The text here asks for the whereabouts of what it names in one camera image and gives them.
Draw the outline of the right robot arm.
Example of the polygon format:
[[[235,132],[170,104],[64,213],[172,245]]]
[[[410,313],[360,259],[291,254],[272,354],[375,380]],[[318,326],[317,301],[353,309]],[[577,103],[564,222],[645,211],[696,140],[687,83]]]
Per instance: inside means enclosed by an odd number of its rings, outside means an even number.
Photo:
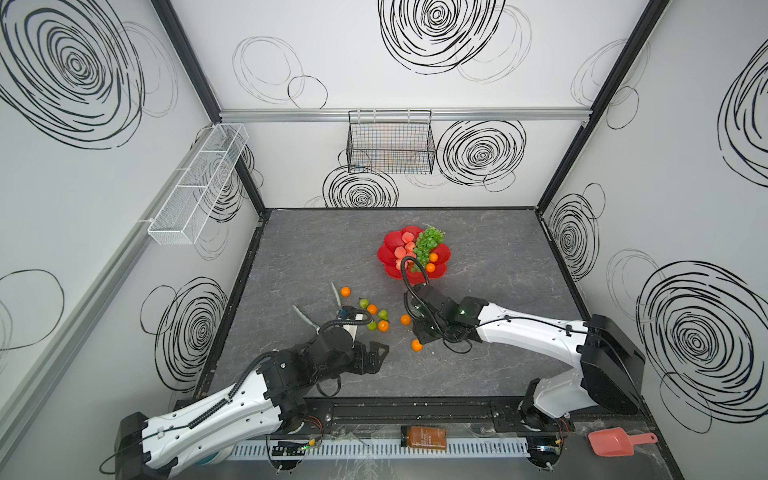
[[[514,346],[554,358],[568,370],[535,378],[517,407],[524,427],[546,431],[568,414],[601,407],[634,415],[644,401],[645,356],[608,317],[561,320],[522,313],[477,297],[460,302],[426,283],[408,285],[404,305],[422,343],[489,343]]]

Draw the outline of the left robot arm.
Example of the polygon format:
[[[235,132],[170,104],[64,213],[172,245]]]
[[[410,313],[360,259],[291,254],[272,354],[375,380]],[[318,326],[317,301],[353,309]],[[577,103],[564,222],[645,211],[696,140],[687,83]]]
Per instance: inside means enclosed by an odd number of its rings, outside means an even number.
[[[111,461],[116,479],[170,479],[243,440],[299,429],[310,416],[306,394],[343,373],[376,374],[389,353],[346,330],[259,355],[233,385],[179,410],[135,412],[119,425]]]

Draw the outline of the green grape bunch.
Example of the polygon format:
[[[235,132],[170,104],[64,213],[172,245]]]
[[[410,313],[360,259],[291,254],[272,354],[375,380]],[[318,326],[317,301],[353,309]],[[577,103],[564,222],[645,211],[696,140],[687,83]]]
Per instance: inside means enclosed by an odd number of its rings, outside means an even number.
[[[412,253],[422,266],[427,267],[427,264],[431,262],[432,253],[443,243],[444,236],[445,234],[443,231],[433,226],[429,226],[416,237],[415,247]]]

